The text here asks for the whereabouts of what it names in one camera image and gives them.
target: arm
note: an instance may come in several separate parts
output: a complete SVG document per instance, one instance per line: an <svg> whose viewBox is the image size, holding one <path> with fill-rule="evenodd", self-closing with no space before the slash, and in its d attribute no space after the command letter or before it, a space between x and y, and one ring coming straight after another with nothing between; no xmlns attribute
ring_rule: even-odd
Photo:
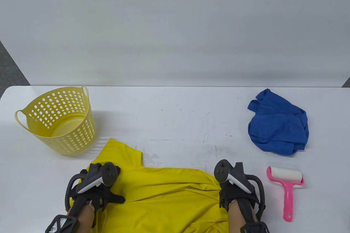
<svg viewBox="0 0 350 233"><path fill-rule="evenodd" d="M77 233L90 233L92 222L94 221L95 208L92 205L85 205L78 215L79 229Z"/></svg>
<svg viewBox="0 0 350 233"><path fill-rule="evenodd" d="M256 221L255 213L253 212L254 221ZM240 228L246 224L240 207L237 201L232 201L229 205L229 232L230 233L240 233Z"/></svg>

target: yellow laundry basket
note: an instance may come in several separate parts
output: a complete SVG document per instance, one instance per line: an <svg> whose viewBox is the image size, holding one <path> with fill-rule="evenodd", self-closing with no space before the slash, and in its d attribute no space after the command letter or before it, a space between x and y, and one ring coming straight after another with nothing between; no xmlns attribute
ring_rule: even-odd
<svg viewBox="0 0 350 233"><path fill-rule="evenodd" d="M27 127L18 119L27 118ZM89 92L85 86L62 87L47 92L15 113L16 121L53 150L63 155L80 153L95 138Z"/></svg>

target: crumpled blue fabric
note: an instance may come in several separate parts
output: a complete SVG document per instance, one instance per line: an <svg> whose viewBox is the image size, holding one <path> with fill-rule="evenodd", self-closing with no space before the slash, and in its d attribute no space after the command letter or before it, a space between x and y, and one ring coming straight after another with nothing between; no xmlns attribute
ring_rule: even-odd
<svg viewBox="0 0 350 233"><path fill-rule="evenodd" d="M309 138L306 112L270 89L260 92L248 109L255 112L248 125L253 143L261 150L291 156L304 150Z"/></svg>

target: lint roller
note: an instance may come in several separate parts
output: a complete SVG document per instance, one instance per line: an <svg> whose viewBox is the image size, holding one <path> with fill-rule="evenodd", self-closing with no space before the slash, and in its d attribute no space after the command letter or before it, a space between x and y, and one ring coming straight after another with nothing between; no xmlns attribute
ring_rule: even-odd
<svg viewBox="0 0 350 233"><path fill-rule="evenodd" d="M266 174L269 180L282 184L285 190L283 218L291 222L293 220L293 186L304 184L303 174L296 169L271 166L267 168Z"/></svg>

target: yellow t-shirt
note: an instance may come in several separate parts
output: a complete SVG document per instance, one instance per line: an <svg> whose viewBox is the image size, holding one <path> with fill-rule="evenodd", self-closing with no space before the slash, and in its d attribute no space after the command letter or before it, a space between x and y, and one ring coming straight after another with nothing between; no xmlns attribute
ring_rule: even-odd
<svg viewBox="0 0 350 233"><path fill-rule="evenodd" d="M220 185L201 170L145 168L142 152L110 139L93 163L112 162L121 173L111 191L123 204L97 213L98 233L225 233L228 214L219 208Z"/></svg>

